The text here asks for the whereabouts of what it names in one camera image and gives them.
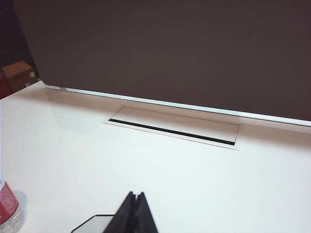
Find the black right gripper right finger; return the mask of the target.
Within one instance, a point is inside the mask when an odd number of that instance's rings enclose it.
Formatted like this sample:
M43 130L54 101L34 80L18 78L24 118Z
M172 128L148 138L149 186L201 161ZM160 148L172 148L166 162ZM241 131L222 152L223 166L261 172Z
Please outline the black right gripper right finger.
M141 192L136 199L135 232L158 233L147 199L143 192Z

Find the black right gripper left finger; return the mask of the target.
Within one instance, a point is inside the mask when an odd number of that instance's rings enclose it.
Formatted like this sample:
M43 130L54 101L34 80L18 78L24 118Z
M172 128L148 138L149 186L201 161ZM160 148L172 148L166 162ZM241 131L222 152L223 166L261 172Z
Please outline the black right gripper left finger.
M131 217L134 211L136 195L130 191L119 209L107 225L104 233L127 233L128 223L131 222Z

